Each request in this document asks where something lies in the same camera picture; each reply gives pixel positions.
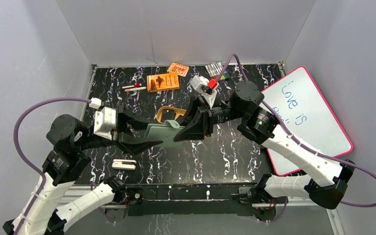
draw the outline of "yellow book cover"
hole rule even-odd
[[[149,75],[147,79],[148,92],[179,89],[179,77],[176,73]]]

